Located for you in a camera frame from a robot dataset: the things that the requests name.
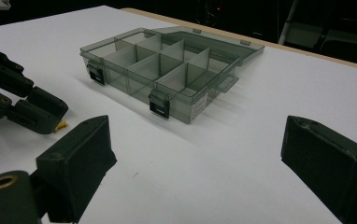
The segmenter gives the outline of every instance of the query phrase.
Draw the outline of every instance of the gray plastic box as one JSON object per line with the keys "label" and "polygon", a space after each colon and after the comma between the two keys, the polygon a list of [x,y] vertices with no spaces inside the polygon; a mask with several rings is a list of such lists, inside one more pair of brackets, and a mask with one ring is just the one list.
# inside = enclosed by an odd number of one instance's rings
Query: gray plastic box
{"label": "gray plastic box", "polygon": [[264,46],[187,27],[138,28],[80,49],[91,79],[192,123]]}

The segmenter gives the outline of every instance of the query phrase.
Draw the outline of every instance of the translucent box lid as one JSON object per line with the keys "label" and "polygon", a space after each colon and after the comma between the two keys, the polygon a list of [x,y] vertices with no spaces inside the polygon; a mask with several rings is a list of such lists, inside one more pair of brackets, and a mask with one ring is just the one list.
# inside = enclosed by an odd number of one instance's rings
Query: translucent box lid
{"label": "translucent box lid", "polygon": [[188,27],[138,28],[81,49],[91,79],[191,123],[264,46]]}

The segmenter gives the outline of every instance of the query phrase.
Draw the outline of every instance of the white table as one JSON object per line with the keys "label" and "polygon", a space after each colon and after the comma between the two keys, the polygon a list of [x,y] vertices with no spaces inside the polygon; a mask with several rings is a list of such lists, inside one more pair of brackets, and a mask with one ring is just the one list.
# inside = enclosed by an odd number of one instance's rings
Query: white table
{"label": "white table", "polygon": [[172,25],[96,7],[0,26],[0,51],[69,106],[69,127],[50,135],[0,119],[0,174],[32,173],[35,158],[77,124],[109,115],[118,163],[80,223],[339,223],[280,160],[280,150],[288,115],[357,142],[357,68],[265,47],[191,125],[160,119],[137,99],[89,79],[81,47]]}

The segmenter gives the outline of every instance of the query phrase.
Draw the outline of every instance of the plastic organizer box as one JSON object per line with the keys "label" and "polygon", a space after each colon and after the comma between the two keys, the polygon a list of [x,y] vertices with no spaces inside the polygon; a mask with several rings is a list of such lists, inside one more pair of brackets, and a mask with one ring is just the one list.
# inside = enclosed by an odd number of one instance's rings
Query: plastic organizer box
{"label": "plastic organizer box", "polygon": [[80,49],[91,79],[191,123],[264,46],[187,27],[138,28]]}

